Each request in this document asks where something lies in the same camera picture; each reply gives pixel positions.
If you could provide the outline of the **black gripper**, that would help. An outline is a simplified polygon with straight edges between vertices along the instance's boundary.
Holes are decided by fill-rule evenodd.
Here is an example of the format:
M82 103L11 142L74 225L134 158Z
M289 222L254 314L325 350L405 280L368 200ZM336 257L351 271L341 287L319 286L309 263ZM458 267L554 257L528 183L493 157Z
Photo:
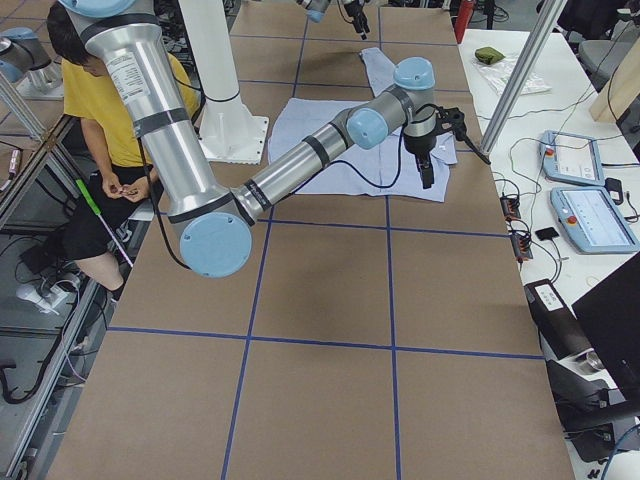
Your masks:
M429 189L434 183L434 170L430 161L430 152L434 148L434 136L403 135L404 147L407 152L415 156L417 169L420 174L422 188Z
M358 36L368 34L368 21L364 15L364 0L342 0L347 16L352 20L353 28Z

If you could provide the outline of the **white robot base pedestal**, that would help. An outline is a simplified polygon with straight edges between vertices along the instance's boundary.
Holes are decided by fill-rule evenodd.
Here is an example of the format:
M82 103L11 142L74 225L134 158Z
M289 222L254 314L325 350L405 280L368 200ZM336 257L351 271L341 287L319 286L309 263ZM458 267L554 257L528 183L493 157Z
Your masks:
M269 119L245 106L221 1L179 3L205 100L200 143L211 161L258 164Z

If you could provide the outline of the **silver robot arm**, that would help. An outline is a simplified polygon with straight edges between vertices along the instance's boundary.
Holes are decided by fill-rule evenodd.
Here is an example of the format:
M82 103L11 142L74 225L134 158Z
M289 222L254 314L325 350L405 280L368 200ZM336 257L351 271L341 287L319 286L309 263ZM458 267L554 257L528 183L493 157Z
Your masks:
M306 11L309 20L314 23L319 23L323 20L332 1L296 0L295 3ZM361 39L366 40L370 33L368 19L364 12L366 1L338 0L336 4L343 20L354 28Z
M180 5L206 101L199 122L186 110L152 2L62 7L82 47L105 66L140 153L169 197L180 257L199 275L221 278L241 269L256 220L350 148L374 148L400 131L409 151L426 161L435 145L435 74L424 58L401 61L374 99L338 112L264 163L268 119L243 103L221 2Z

